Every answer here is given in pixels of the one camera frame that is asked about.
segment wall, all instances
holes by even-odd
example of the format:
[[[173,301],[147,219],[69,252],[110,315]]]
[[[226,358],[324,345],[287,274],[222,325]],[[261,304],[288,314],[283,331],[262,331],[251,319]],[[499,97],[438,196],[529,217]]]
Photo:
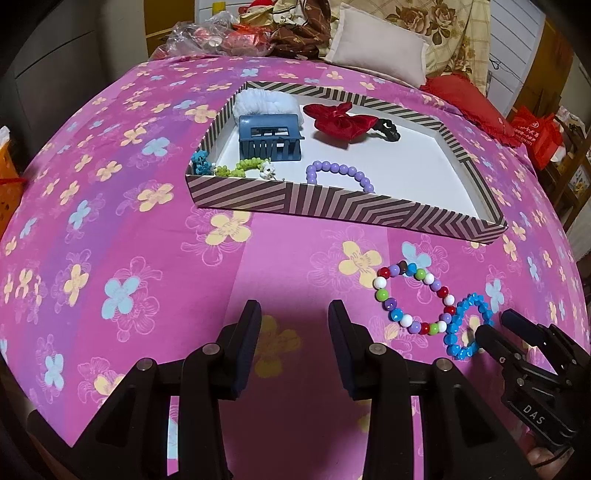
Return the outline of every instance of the wall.
[[[99,16],[99,46],[109,82],[148,60],[143,0],[104,0]]]
[[[578,116],[588,128],[591,127],[591,85],[579,65],[579,59],[575,56],[560,104]]]

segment blue flower print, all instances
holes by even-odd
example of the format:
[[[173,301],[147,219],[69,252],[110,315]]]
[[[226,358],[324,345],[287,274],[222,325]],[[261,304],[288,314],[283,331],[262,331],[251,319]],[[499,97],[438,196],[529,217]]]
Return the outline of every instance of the blue flower print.
[[[178,105],[175,105],[173,108],[176,108],[177,110],[180,109],[180,108],[187,109],[191,105],[194,105],[194,104],[195,104],[195,102],[193,102],[192,100],[183,100]]]
[[[525,226],[531,228],[531,223],[527,219],[527,216],[523,212],[519,212],[519,214],[521,215],[521,219],[523,220],[523,223],[525,223]]]
[[[530,275],[535,281],[540,281],[540,276],[538,275],[538,267],[534,263],[531,257],[527,257],[527,263],[530,264]]]
[[[491,298],[492,313],[499,311],[499,305],[505,303],[505,296],[501,292],[501,281],[495,278],[492,283],[487,283],[485,286],[486,294]]]
[[[154,138],[146,143],[142,149],[143,155],[155,155],[156,157],[163,157],[168,153],[165,147],[168,146],[170,140],[166,137]]]
[[[25,226],[22,227],[22,230],[21,230],[21,234],[20,234],[21,239],[25,238],[29,233],[31,233],[31,227],[33,225],[35,225],[36,221],[37,221],[37,217],[32,217],[32,218],[29,218],[29,220],[27,220],[27,223],[25,223]]]
[[[431,257],[423,253],[417,255],[417,248],[408,242],[402,244],[402,254],[408,263],[415,263],[417,268],[423,268],[427,270],[427,267],[431,266]]]
[[[258,76],[258,69],[244,69],[241,77],[256,77]]]
[[[58,353],[54,358],[51,355],[45,357],[45,366],[47,372],[45,372],[45,385],[48,387],[55,385],[59,391],[64,388],[64,377],[61,373],[64,370],[64,357],[61,353]]]
[[[88,130],[92,130],[93,128],[100,127],[103,124],[103,122],[104,122],[104,120],[97,120],[90,127],[88,127]]]
[[[123,315],[131,312],[134,299],[130,295],[139,287],[139,277],[129,277],[123,285],[116,278],[110,278],[105,284],[105,293],[109,297],[103,303],[100,314],[105,320],[111,320],[117,310]]]
[[[90,207],[88,206],[88,200],[82,200],[78,205],[78,208],[68,218],[68,223],[72,224],[74,230],[78,230],[82,226],[82,220],[90,213]]]

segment striped box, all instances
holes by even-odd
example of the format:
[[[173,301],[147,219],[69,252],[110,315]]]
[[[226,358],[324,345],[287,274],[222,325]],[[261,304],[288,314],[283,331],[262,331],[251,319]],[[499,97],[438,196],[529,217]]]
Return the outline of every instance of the striped box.
[[[478,219],[410,200],[373,193],[352,192],[337,187],[290,181],[192,175],[191,168],[188,166],[187,184],[197,207],[346,220],[407,228],[481,244],[491,244],[507,229],[503,213],[472,159],[439,120],[383,100],[328,87],[283,82],[246,82],[236,93],[245,88],[278,90],[293,95],[352,102],[377,112],[399,116],[438,132],[460,165],[465,168],[467,179],[465,181],[471,182],[470,188],[478,193],[482,206],[486,210],[486,216],[491,220]],[[201,150],[208,152],[212,150],[220,131],[232,116],[235,97],[234,94],[218,112],[201,141]]]

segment bead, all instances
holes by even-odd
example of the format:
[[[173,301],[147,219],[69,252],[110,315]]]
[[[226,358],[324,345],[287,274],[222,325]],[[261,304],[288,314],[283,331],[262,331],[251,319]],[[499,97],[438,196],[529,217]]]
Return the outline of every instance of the bead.
[[[437,325],[437,328],[439,329],[439,333],[443,333],[447,330],[447,323],[445,323],[442,320],[439,320],[436,325]]]
[[[417,272],[417,264],[416,263],[409,263],[407,265],[407,275],[412,277]]]
[[[427,275],[425,275],[425,278],[423,279],[423,283],[425,285],[431,285],[434,281],[435,275],[433,275],[432,273],[428,273]]]
[[[405,313],[400,320],[400,326],[402,327],[410,327],[413,324],[413,317],[408,313]]]
[[[451,307],[455,302],[456,302],[456,298],[449,293],[445,297],[443,297],[443,304],[448,307]]]
[[[401,260],[400,262],[398,262],[398,268],[400,269],[400,274],[404,275],[406,273],[407,268],[408,268],[408,264],[406,263],[405,260]]]
[[[437,291],[437,296],[440,299],[444,299],[445,297],[447,297],[447,294],[449,293],[449,289],[447,287],[441,287],[438,291]]]
[[[412,325],[410,327],[408,327],[408,333],[418,333],[421,331],[421,323],[417,322],[416,320],[413,321]]]
[[[390,269],[388,267],[382,267],[378,270],[378,277],[390,278]]]
[[[447,347],[447,354],[449,356],[456,356],[458,353],[460,353],[461,349],[462,347],[460,347],[459,345],[450,345],[449,347]]]
[[[390,296],[390,294],[388,293],[388,290],[386,290],[385,288],[380,288],[375,293],[375,298],[377,299],[377,301],[387,300],[389,296]]]
[[[402,312],[401,309],[394,309],[390,313],[388,313],[388,317],[393,322],[399,322],[402,319],[403,315],[404,315],[404,313]]]
[[[396,301],[396,299],[394,299],[392,297],[384,300],[384,308],[386,310],[388,310],[389,312],[391,312],[392,310],[394,310],[397,305],[398,305],[398,302]]]
[[[448,333],[445,337],[443,337],[443,343],[446,345],[454,345],[457,343],[457,335],[453,333]]]

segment green bead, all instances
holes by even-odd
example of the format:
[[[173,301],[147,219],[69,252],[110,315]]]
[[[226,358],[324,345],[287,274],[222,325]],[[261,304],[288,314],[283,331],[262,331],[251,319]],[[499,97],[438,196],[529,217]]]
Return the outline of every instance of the green bead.
[[[375,298],[377,301],[385,301],[390,297],[390,294],[388,293],[388,290],[386,290],[385,288],[380,288],[376,293],[375,293]]]
[[[417,272],[414,274],[414,278],[417,280],[423,280],[427,276],[427,272],[423,268],[419,268]]]

